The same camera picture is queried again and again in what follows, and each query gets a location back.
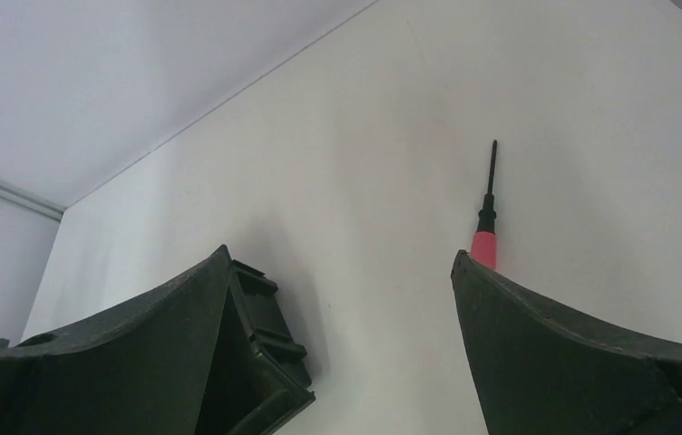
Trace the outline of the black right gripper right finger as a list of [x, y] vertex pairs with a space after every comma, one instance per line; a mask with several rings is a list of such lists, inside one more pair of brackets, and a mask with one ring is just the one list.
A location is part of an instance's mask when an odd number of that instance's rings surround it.
[[451, 279], [491, 434], [682, 434], [682, 343], [540, 295], [465, 251]]

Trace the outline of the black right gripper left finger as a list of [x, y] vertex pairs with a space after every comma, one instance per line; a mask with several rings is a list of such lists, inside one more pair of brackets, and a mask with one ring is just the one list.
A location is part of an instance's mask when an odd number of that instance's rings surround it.
[[163, 285], [11, 345], [0, 434], [191, 434], [226, 301], [225, 246]]

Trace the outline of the red handled screwdriver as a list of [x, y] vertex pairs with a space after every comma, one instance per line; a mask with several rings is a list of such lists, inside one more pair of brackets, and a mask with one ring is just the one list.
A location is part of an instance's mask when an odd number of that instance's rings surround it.
[[495, 234], [496, 212], [493, 195], [498, 141], [492, 142], [491, 160], [487, 189], [483, 196], [482, 208], [478, 213], [478, 225], [470, 248], [470, 257], [483, 266], [495, 270], [497, 267], [497, 236]]

